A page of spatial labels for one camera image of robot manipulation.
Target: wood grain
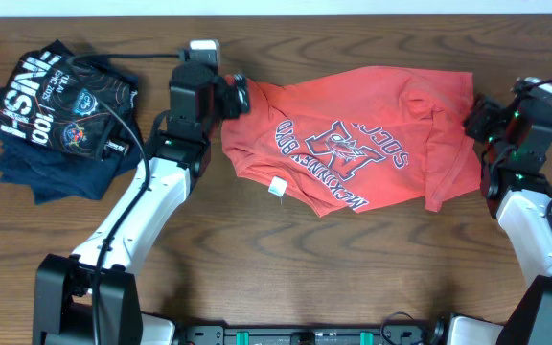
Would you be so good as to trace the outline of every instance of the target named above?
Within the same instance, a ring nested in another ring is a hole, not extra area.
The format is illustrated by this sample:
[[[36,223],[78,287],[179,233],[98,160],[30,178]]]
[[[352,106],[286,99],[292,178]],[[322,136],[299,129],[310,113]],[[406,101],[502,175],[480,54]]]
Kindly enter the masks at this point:
[[[477,91],[510,99],[519,76],[552,77],[552,16],[0,19],[0,85],[23,53],[61,39],[76,52],[172,52],[192,38],[221,42],[223,71],[289,84],[366,65],[474,72]],[[149,132],[168,104],[174,67],[121,61],[142,77],[138,122]],[[552,181],[552,148],[545,172]],[[34,206],[0,184],[0,344],[30,339],[35,270],[94,231],[127,188],[101,201]],[[525,291],[505,234],[478,193],[440,213],[415,199],[318,218],[236,178],[219,138],[208,172],[176,210],[140,275],[144,311],[230,324],[379,323],[393,311],[459,311],[504,322]]]

